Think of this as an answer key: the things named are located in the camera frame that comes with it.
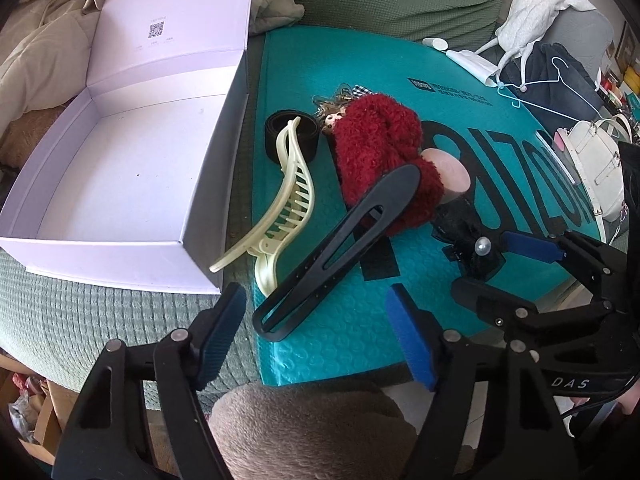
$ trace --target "red plush fabric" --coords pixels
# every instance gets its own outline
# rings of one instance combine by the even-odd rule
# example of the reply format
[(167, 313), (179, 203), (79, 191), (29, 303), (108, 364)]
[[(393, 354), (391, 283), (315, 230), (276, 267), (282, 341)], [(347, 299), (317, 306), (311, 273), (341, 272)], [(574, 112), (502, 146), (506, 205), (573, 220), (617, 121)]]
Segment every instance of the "red plush fabric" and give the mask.
[(342, 195), (348, 206), (355, 205), (385, 173), (411, 163), (422, 173), (420, 187), (388, 234), (431, 220), (444, 188), (436, 167), (420, 156), (422, 128), (413, 110), (384, 94), (361, 97), (335, 122), (334, 137)]

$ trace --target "white box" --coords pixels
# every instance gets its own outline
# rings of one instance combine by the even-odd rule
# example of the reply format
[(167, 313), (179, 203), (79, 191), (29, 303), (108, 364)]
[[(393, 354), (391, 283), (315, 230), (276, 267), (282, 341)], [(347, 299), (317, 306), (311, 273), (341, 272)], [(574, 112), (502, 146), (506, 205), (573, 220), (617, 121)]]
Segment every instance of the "white box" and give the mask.
[(87, 88), (20, 172), (0, 246), (29, 272), (217, 294), (251, 0), (106, 0)]

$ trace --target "cream claw clip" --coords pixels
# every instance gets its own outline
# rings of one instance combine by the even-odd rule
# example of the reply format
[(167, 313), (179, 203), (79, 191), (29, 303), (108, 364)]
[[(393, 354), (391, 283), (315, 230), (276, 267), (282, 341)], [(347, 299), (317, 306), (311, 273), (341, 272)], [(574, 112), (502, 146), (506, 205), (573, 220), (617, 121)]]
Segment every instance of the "cream claw clip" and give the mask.
[(218, 272), (245, 252), (256, 256), (255, 281), (265, 296), (278, 286), (278, 257), (308, 222), (316, 199), (311, 174), (298, 145), (299, 122), (300, 117), (289, 121), (276, 139), (284, 179), (270, 208), (253, 229), (209, 267), (211, 272)]

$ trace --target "box lid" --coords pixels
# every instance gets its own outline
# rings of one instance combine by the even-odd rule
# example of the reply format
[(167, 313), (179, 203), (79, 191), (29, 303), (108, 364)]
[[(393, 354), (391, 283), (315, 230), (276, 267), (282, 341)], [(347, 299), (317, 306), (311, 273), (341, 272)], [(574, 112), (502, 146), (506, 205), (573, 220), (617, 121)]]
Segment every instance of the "box lid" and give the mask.
[(106, 0), (87, 86), (160, 60), (246, 49), (251, 0)]

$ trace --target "blue gripper pad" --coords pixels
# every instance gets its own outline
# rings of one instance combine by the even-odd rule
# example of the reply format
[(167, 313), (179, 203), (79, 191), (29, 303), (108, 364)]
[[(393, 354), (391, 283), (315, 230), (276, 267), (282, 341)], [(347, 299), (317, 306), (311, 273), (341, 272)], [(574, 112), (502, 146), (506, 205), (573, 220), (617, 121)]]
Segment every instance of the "blue gripper pad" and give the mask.
[(388, 290), (385, 306), (411, 374), (433, 392), (438, 382), (442, 327), (431, 312), (418, 309), (399, 283)]
[(539, 262), (552, 264), (564, 258), (564, 251), (552, 240), (537, 238), (526, 233), (505, 231), (500, 241), (510, 253), (526, 256)]
[(213, 330), (200, 349), (200, 370), (194, 382), (196, 390), (203, 390), (218, 376), (226, 353), (242, 322), (245, 309), (246, 292), (242, 286), (232, 283), (226, 288), (216, 306), (196, 316), (192, 326), (198, 322), (200, 316), (206, 316), (209, 313), (209, 322), (213, 323)]

